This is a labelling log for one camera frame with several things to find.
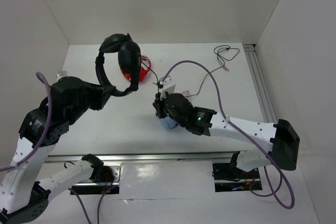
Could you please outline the black headset with microphone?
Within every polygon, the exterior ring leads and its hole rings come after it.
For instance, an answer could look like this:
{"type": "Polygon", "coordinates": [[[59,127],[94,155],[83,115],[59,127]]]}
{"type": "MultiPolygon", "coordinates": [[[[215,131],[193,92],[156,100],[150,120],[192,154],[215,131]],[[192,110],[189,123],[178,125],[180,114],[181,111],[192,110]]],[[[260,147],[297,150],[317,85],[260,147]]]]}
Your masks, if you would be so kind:
{"type": "Polygon", "coordinates": [[[95,61],[96,75],[102,86],[112,85],[104,70],[104,54],[111,53],[118,54],[120,69],[131,75],[130,86],[124,90],[126,95],[137,91],[141,69],[141,50],[139,45],[132,40],[129,34],[113,34],[104,40],[95,61]]]}

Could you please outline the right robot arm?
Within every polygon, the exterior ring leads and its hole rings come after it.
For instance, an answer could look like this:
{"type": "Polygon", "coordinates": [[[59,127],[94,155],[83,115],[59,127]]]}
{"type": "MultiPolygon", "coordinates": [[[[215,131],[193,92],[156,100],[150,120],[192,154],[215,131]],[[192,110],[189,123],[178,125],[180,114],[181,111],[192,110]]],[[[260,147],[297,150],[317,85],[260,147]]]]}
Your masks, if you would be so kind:
{"type": "Polygon", "coordinates": [[[300,137],[287,120],[260,123],[223,116],[215,110],[193,106],[180,93],[157,93],[153,107],[160,119],[170,118],[194,135],[254,144],[256,149],[232,155],[229,172],[235,178],[272,164],[282,170],[296,170],[300,137]]]}

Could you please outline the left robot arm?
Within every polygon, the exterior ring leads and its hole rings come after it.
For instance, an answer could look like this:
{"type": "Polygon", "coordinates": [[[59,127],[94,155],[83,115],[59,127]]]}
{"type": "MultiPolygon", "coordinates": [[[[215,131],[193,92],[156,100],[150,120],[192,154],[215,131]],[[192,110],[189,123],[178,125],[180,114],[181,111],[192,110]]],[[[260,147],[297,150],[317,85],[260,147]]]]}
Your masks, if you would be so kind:
{"type": "Polygon", "coordinates": [[[103,183],[105,192],[114,189],[115,172],[93,154],[45,179],[37,177],[61,136],[86,111],[101,110],[116,88],[77,77],[63,77],[49,84],[42,73],[36,75],[45,85],[47,96],[25,116],[12,162],[3,168],[1,223],[36,220],[56,196],[84,180],[103,183]]]}

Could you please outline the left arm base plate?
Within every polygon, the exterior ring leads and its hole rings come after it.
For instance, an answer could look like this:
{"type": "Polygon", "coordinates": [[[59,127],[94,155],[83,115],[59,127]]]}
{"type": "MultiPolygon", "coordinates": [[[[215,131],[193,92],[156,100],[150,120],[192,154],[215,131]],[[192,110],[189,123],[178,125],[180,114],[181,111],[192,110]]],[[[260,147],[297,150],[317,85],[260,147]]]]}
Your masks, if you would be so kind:
{"type": "Polygon", "coordinates": [[[121,163],[105,162],[95,177],[85,179],[71,187],[78,195],[117,195],[120,191],[121,163]]]}

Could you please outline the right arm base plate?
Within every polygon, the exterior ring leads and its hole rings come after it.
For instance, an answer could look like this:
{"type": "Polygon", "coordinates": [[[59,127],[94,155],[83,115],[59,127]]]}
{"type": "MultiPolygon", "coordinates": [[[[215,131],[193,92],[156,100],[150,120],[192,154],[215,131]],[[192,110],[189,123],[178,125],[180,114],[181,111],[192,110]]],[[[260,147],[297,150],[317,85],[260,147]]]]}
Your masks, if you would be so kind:
{"type": "Polygon", "coordinates": [[[213,163],[212,167],[216,193],[262,190],[263,188],[257,168],[245,172],[229,163],[213,163]]]}

